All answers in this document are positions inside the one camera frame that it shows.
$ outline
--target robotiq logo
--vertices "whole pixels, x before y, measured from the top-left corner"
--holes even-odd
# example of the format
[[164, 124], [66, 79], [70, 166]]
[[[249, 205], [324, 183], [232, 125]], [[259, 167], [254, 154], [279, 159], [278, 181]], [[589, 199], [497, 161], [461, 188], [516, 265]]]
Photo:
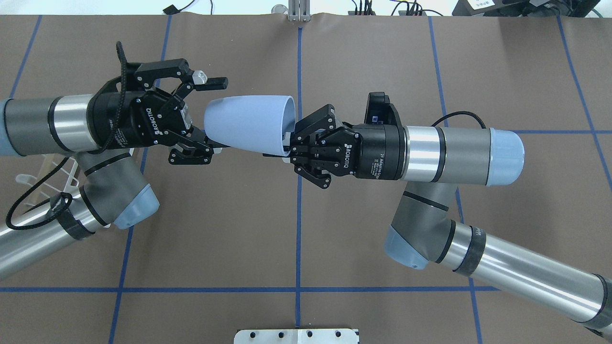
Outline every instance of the robotiq logo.
[[157, 126], [157, 122], [155, 121], [155, 117], [153, 117], [153, 110], [151, 108], [146, 108], [147, 115], [149, 115], [149, 121], [151, 121], [151, 125], [153, 125], [153, 129], [155, 130], [156, 135], [163, 135], [163, 133], [159, 130]]
[[351, 161], [351, 148], [353, 148], [352, 144], [345, 143], [345, 161], [344, 168], [348, 168], [349, 162]]

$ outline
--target white metal bracket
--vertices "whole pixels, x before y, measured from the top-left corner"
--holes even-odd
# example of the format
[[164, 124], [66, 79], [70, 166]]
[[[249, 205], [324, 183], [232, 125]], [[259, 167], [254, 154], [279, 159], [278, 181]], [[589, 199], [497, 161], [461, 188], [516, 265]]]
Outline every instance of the white metal bracket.
[[310, 0], [289, 0], [289, 21], [310, 21]]
[[357, 329], [241, 330], [234, 344], [359, 344]]

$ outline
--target light blue joint cap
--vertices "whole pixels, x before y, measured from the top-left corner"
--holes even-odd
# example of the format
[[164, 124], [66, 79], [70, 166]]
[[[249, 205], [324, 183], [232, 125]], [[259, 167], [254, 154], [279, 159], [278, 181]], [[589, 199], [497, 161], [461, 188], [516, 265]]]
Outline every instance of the light blue joint cap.
[[525, 162], [525, 147], [516, 133], [491, 128], [491, 154], [487, 186], [509, 185], [518, 179]]
[[6, 123], [4, 120], [4, 108], [9, 100], [11, 100], [11, 98], [0, 101], [0, 155], [18, 157], [20, 155], [15, 152], [13, 146], [10, 144], [9, 134], [6, 132], [6, 126], [4, 125], [4, 123]]
[[151, 189], [151, 184], [147, 184], [113, 223], [124, 230], [155, 214], [157, 209], [159, 201]]
[[389, 226], [387, 241], [384, 243], [387, 256], [396, 262], [413, 269], [425, 269], [429, 261], [402, 238], [393, 226]]

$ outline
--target blue tape line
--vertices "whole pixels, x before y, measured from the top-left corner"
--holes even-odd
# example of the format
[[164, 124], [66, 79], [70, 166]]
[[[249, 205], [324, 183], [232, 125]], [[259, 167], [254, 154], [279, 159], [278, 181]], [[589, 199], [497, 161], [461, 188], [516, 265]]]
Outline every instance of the blue tape line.
[[586, 106], [584, 94], [582, 93], [582, 87], [580, 87], [580, 82], [578, 81], [578, 76], [576, 75], [576, 70], [573, 66], [572, 57], [570, 56], [570, 50], [567, 47], [567, 40], [565, 39], [565, 31], [563, 30], [563, 24], [561, 23], [561, 17], [559, 16], [557, 16], [557, 24], [559, 25], [559, 32], [561, 33], [563, 48], [565, 49], [565, 55], [567, 56], [567, 63], [570, 66], [570, 71], [572, 72], [572, 77], [574, 79], [574, 83], [576, 84], [576, 89], [578, 90], [578, 96], [580, 97], [580, 102], [582, 103], [582, 108], [584, 109], [586, 120], [589, 123], [589, 128], [591, 128], [591, 133], [593, 134], [593, 140], [595, 141], [595, 147], [597, 148], [599, 159], [602, 161], [603, 172], [606, 174], [606, 178], [608, 179], [608, 186], [610, 187], [610, 191], [612, 191], [612, 176], [610, 176], [610, 171], [608, 169], [608, 164], [606, 163], [606, 158], [603, 156], [602, 147], [601, 145], [599, 145], [599, 139], [597, 138], [597, 133], [595, 132], [595, 126], [593, 125], [593, 120], [591, 118], [589, 108]]
[[[168, 16], [168, 20], [166, 21], [166, 33], [163, 38], [163, 46], [162, 46], [162, 55], [160, 57], [160, 61], [164, 61], [166, 57], [166, 48], [168, 47], [168, 37], [170, 36], [170, 24], [172, 23], [172, 16]], [[159, 87], [160, 80], [158, 79], [155, 82], [156, 87]], [[143, 158], [140, 162], [140, 173], [144, 174], [144, 167], [146, 166], [147, 155], [149, 153], [149, 149], [145, 148], [143, 150]], [[119, 319], [119, 309], [121, 307], [121, 297], [124, 291], [124, 283], [125, 283], [125, 273], [127, 271], [127, 262], [130, 257], [130, 248], [132, 246], [132, 236], [134, 233], [134, 226], [131, 226], [127, 231], [127, 241], [125, 243], [125, 252], [123, 254], [123, 264], [121, 266], [121, 276], [119, 277], [119, 289], [117, 290], [117, 298], [115, 300], [115, 308], [113, 311], [113, 321], [111, 323], [110, 335], [108, 336], [108, 344], [113, 344], [114, 335], [117, 330], [117, 321]]]
[[480, 330], [480, 317], [478, 316], [478, 303], [476, 302], [476, 287], [472, 277], [469, 279], [469, 295], [472, 298], [472, 312], [474, 312], [474, 324], [476, 325], [476, 339], [482, 344], [482, 331]]
[[[436, 66], [436, 78], [438, 79], [438, 92], [440, 94], [440, 104], [442, 106], [442, 115], [446, 115], [446, 103], [444, 101], [444, 89], [442, 88], [442, 76], [440, 74], [440, 65], [438, 62], [438, 49], [436, 48], [436, 38], [433, 30], [433, 20], [431, 17], [427, 17], [429, 22], [429, 33], [431, 36], [431, 49], [433, 50], [433, 62]], [[448, 127], [448, 120], [444, 120], [444, 126]], [[457, 201], [457, 208], [459, 210], [459, 218], [461, 223], [464, 223], [463, 218], [463, 206], [461, 206], [461, 194], [459, 193], [459, 188], [455, 191], [455, 199]], [[471, 296], [472, 296], [472, 311], [474, 313], [474, 323], [476, 324], [476, 338], [478, 339], [478, 344], [482, 344], [482, 333], [480, 331], [480, 318], [478, 316], [478, 305], [476, 304], [476, 290], [474, 288], [474, 281], [472, 278], [469, 278], [469, 287], [467, 287]]]
[[295, 293], [291, 286], [210, 288], [124, 288], [124, 293]]
[[[510, 130], [517, 134], [592, 134], [593, 130]], [[612, 130], [595, 130], [598, 134], [612, 134]]]
[[[302, 27], [297, 29], [297, 120], [302, 119]], [[296, 327], [302, 321], [302, 176], [297, 176], [296, 206]]]
[[[469, 286], [303, 286], [302, 293], [414, 293], [471, 291]], [[55, 287], [55, 286], [5, 286], [0, 293], [117, 293], [119, 288], [105, 287]], [[493, 286], [475, 286], [474, 291], [500, 291]], [[292, 286], [247, 287], [124, 287], [125, 293], [295, 293]]]
[[[440, 64], [438, 63], [438, 49], [436, 48], [436, 36], [433, 33], [433, 22], [431, 17], [427, 17], [429, 22], [429, 35], [431, 37], [431, 50], [433, 51], [433, 63], [436, 67], [436, 79], [438, 79], [438, 93], [440, 95], [440, 105], [442, 106], [442, 116], [446, 116], [446, 102], [444, 101], [444, 90], [442, 89], [442, 76], [440, 74]], [[444, 126], [449, 126], [449, 120], [444, 120]]]
[[119, 288], [72, 286], [3, 286], [0, 293], [117, 293]]
[[28, 56], [30, 55], [30, 50], [32, 50], [32, 45], [34, 44], [34, 39], [36, 38], [36, 33], [38, 32], [38, 29], [40, 27], [41, 20], [42, 16], [39, 15], [38, 19], [36, 19], [36, 25], [34, 25], [34, 30], [32, 31], [32, 36], [30, 37], [28, 48], [26, 49], [26, 53], [23, 55], [23, 59], [21, 60], [21, 65], [19, 66], [17, 77], [15, 78], [15, 82], [13, 83], [13, 88], [10, 90], [9, 98], [15, 96], [15, 91], [17, 91], [17, 86], [19, 85], [19, 79], [21, 79], [21, 73], [23, 73], [23, 69], [26, 67], [26, 61], [28, 60]]

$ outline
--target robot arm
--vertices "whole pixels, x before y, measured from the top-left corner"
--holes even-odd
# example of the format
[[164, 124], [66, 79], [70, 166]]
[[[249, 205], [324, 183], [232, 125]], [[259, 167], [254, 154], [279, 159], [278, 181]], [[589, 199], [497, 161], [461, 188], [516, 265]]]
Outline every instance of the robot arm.
[[[168, 93], [156, 88], [161, 78], [178, 78], [181, 84]], [[201, 70], [189, 69], [185, 59], [128, 63], [126, 92], [121, 119], [113, 118], [121, 93], [121, 78], [107, 82], [96, 94], [68, 95], [49, 99], [9, 99], [0, 107], [0, 151], [4, 155], [60, 153], [72, 155], [100, 149], [114, 134], [108, 149], [173, 147], [171, 164], [208, 164], [215, 142], [192, 124], [185, 97], [193, 90], [227, 88], [227, 78], [207, 78]]]
[[[159, 202], [128, 148], [162, 144], [172, 147], [170, 164], [205, 165], [224, 147], [192, 124], [184, 98], [193, 90], [225, 89], [227, 78], [207, 78], [185, 59], [127, 63], [120, 43], [118, 54], [122, 76], [94, 95], [0, 102], [0, 154], [74, 155], [88, 179], [15, 220], [13, 205], [0, 226], [0, 280], [110, 223], [125, 229], [157, 211]], [[154, 86], [161, 78], [181, 83], [168, 93]]]
[[385, 244], [401, 264], [434, 261], [544, 305], [612, 342], [612, 280], [447, 218], [456, 184], [409, 182]]
[[363, 124], [339, 121], [329, 104], [297, 122], [289, 158], [297, 174], [322, 189], [331, 174], [507, 185], [523, 169], [524, 149], [505, 130], [402, 126], [389, 97], [372, 92]]

